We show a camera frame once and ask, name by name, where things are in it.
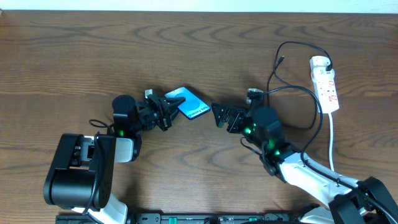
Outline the blue smartphone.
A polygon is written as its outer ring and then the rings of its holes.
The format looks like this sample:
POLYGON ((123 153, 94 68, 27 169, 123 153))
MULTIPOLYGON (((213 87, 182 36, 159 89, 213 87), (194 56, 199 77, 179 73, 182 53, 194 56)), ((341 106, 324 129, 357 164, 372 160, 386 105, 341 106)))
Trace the blue smartphone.
POLYGON ((194 95, 185 87, 180 87, 165 94, 167 98, 185 98, 185 101, 178 106, 180 112, 189 120, 193 120, 211 110, 211 107, 194 95))

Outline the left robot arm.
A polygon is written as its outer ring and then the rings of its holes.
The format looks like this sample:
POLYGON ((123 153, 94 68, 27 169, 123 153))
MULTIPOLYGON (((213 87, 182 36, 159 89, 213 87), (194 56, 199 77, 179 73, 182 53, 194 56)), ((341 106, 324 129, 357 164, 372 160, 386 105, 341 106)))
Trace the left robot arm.
POLYGON ((44 182, 45 202, 86 215, 95 223, 134 223, 128 206, 111 192, 114 165, 135 161, 141 133, 155 127, 168 130, 184 101, 153 92, 146 93, 142 102, 119 95, 112 102, 113 124, 89 121, 106 129, 106 134, 63 134, 44 182))

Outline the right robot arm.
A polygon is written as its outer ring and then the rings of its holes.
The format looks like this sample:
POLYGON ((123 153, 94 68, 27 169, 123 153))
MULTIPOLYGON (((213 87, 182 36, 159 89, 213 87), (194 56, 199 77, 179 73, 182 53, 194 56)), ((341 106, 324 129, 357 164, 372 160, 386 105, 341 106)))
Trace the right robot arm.
POLYGON ((269 175, 306 191, 324 205, 300 217, 301 222, 397 223, 397 204, 380 180, 347 177, 312 160, 286 140, 276 110, 219 103, 212 103, 211 110, 218 127, 227 124, 229 133, 242 134, 258 148, 269 175))

